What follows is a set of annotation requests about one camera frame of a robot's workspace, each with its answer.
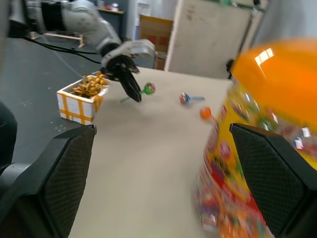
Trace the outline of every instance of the black floor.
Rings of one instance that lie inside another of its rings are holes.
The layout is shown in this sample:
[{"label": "black floor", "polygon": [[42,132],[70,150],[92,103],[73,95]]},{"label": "black floor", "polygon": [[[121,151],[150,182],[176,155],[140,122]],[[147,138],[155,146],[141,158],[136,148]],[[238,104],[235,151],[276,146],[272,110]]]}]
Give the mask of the black floor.
[{"label": "black floor", "polygon": [[[69,48],[78,46],[78,41],[55,37],[46,40]],[[80,50],[93,51],[87,47]],[[100,60],[99,56],[89,57]],[[59,117],[56,92],[79,80],[81,74],[99,68],[99,64],[78,56],[55,53],[25,40],[8,39],[0,74],[0,100],[18,122],[14,162],[35,161],[54,136],[80,126]]]}]

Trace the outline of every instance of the wooden stick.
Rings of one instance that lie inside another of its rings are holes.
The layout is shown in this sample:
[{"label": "wooden stick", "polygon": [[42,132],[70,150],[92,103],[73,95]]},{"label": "wooden stick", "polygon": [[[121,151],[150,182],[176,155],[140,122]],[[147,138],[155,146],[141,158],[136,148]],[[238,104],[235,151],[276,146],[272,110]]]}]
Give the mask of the wooden stick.
[{"label": "wooden stick", "polygon": [[36,34],[35,31],[31,31],[30,35],[31,35],[31,39],[32,39],[32,40],[35,40],[35,39],[38,38],[38,35]]},{"label": "wooden stick", "polygon": [[79,48],[82,48],[85,45],[83,35],[80,35],[80,37],[65,36],[65,35],[53,34],[53,33],[44,33],[43,35],[61,37],[61,38],[72,39],[72,40],[79,40],[79,46],[78,46]]}]

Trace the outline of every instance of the blue lollipop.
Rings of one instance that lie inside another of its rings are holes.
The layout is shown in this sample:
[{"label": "blue lollipop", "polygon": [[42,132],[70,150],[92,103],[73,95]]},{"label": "blue lollipop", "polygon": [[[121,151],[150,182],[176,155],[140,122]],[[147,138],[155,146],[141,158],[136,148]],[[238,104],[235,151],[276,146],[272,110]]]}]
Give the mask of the blue lollipop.
[{"label": "blue lollipop", "polygon": [[204,101],[204,97],[189,97],[187,93],[182,93],[179,96],[179,101],[181,104],[188,104],[191,100],[193,101]]}]

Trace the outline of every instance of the white box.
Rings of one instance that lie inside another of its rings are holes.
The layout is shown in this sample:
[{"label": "white box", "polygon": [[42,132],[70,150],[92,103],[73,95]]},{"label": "white box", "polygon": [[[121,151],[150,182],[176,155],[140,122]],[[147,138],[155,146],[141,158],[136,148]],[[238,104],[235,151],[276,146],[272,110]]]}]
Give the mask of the white box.
[{"label": "white box", "polygon": [[78,87],[80,83],[82,83],[82,79],[57,91],[60,116],[83,125],[92,124],[104,99],[104,95],[109,90],[110,81],[108,79],[105,80],[107,81],[107,85],[99,92],[99,94],[89,99],[71,94],[73,88]]}]

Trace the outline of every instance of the table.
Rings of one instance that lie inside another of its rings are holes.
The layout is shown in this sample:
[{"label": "table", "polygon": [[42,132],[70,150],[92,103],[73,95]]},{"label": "table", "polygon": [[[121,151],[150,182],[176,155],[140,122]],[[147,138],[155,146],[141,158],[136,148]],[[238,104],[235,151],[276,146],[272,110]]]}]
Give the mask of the table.
[{"label": "table", "polygon": [[113,10],[108,10],[108,9],[101,8],[101,7],[98,7],[98,10],[102,11],[102,12],[109,13],[111,15],[119,16],[119,36],[121,38],[123,38],[123,36],[124,36],[124,32],[123,32],[124,11],[122,11],[122,10],[113,11]]},{"label": "table", "polygon": [[[149,81],[157,91],[121,104],[123,89],[110,86],[70,238],[205,237],[190,199],[212,126],[199,110],[217,115],[231,81],[140,70],[140,86]],[[206,101],[182,106],[183,91]]]}]

